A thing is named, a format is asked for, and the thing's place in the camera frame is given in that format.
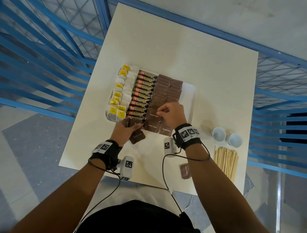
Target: yellow label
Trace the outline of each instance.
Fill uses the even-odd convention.
[[[114,92],[114,95],[117,96],[117,97],[120,97],[120,98],[122,97],[122,94],[120,92],[117,92],[117,91]]]
[[[118,106],[118,109],[119,109],[119,110],[122,110],[122,111],[126,111],[126,107],[125,107],[125,106],[119,105],[119,106]]]
[[[120,87],[120,88],[123,87],[122,84],[120,84],[120,83],[116,83],[115,86]]]
[[[125,118],[126,113],[124,111],[118,110],[117,111],[118,118]]]
[[[111,99],[111,102],[110,102],[111,105],[118,105],[118,101],[115,100],[115,99]]]
[[[123,65],[122,69],[128,72],[130,70],[130,66]]]
[[[112,99],[115,99],[115,100],[117,100],[118,102],[120,101],[120,98],[119,98],[118,96],[113,96]]]
[[[120,74],[120,75],[122,74],[123,76],[125,76],[125,77],[126,77],[126,76],[127,76],[127,71],[125,71],[125,70],[121,70],[121,71],[119,72],[119,74]]]
[[[117,108],[115,108],[115,107],[110,107],[110,113],[111,113],[111,114],[116,114],[116,113],[117,113]]]

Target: black shirt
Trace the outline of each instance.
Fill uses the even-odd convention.
[[[83,232],[200,232],[185,212],[179,216],[161,207],[133,200],[99,210],[77,230]]]

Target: forearm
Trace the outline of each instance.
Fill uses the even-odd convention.
[[[91,160],[105,169],[100,160]],[[11,232],[73,232],[86,211],[104,171],[86,164],[24,217]]]
[[[185,152],[187,158],[208,158],[201,144],[193,144]],[[212,159],[188,160],[188,164],[198,197],[216,232],[267,232],[239,190]]]

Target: hand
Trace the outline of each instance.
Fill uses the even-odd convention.
[[[167,124],[176,129],[179,125],[187,123],[183,105],[178,102],[166,103],[158,108],[157,115],[163,117]]]
[[[121,120],[115,124],[110,140],[116,141],[119,146],[124,146],[131,134],[141,127],[142,124],[135,124],[134,126],[125,128]]]

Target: person's left hand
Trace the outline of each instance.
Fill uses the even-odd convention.
[[[134,126],[125,128],[121,120],[115,124],[110,140],[116,141],[119,146],[124,146],[131,134],[141,127],[142,124],[135,124]]]

